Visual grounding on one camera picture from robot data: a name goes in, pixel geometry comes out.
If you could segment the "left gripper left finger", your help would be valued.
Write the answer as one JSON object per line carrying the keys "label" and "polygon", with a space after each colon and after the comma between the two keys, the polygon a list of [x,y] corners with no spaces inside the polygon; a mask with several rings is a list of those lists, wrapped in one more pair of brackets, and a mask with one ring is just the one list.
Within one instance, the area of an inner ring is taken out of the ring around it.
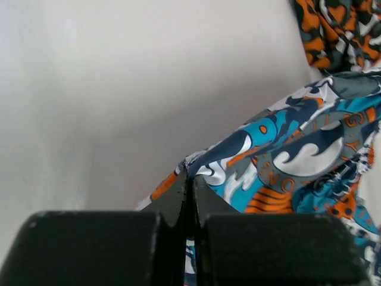
{"label": "left gripper left finger", "polygon": [[182,285],[186,172],[139,211],[46,211],[20,228],[2,285]]}

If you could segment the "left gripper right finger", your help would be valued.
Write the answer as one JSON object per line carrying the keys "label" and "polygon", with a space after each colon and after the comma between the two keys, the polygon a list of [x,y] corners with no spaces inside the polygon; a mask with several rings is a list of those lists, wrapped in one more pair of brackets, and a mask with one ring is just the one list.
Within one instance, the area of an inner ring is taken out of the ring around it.
{"label": "left gripper right finger", "polygon": [[351,234],[328,214],[243,214],[192,182],[199,285],[369,285]]}

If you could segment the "blue patterned shorts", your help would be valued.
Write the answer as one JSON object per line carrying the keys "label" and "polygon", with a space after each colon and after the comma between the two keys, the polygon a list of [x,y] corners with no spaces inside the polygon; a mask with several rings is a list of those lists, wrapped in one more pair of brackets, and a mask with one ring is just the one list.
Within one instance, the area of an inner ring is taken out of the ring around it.
{"label": "blue patterned shorts", "polygon": [[331,214],[353,235],[371,284],[379,285],[380,234],[358,195],[379,130],[380,69],[337,73],[186,156],[138,210],[186,175],[241,213]]}

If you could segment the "orange black camouflage shorts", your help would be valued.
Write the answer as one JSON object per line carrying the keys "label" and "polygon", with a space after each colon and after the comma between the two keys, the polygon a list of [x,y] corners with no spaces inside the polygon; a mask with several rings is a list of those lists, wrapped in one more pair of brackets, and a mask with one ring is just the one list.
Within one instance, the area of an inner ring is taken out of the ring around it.
{"label": "orange black camouflage shorts", "polygon": [[293,1],[305,56],[323,73],[380,61],[380,1]]}

